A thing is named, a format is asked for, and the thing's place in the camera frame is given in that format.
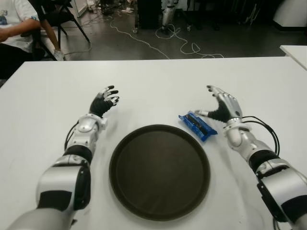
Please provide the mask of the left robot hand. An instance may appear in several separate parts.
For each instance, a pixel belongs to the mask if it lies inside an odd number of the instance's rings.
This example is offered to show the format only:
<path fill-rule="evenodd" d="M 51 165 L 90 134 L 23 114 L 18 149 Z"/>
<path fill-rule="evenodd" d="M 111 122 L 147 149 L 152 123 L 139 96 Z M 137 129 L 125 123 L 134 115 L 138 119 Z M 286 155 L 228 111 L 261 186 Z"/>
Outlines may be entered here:
<path fill-rule="evenodd" d="M 111 85 L 102 89 L 93 99 L 89 113 L 102 117 L 111 107 L 116 106 L 119 102 L 119 96 L 118 90 L 114 88 L 115 86 Z"/>

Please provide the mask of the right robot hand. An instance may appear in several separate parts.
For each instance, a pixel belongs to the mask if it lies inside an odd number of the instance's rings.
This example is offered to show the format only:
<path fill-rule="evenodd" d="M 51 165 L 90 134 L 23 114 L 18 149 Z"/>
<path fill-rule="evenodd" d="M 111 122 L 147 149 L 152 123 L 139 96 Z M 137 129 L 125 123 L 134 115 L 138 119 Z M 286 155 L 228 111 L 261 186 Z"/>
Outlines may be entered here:
<path fill-rule="evenodd" d="M 227 123 L 231 119 L 242 119 L 242 110 L 235 97 L 213 85 L 207 85 L 207 89 L 217 100 L 218 108 L 214 111 L 195 110 L 195 114 L 223 123 Z"/>

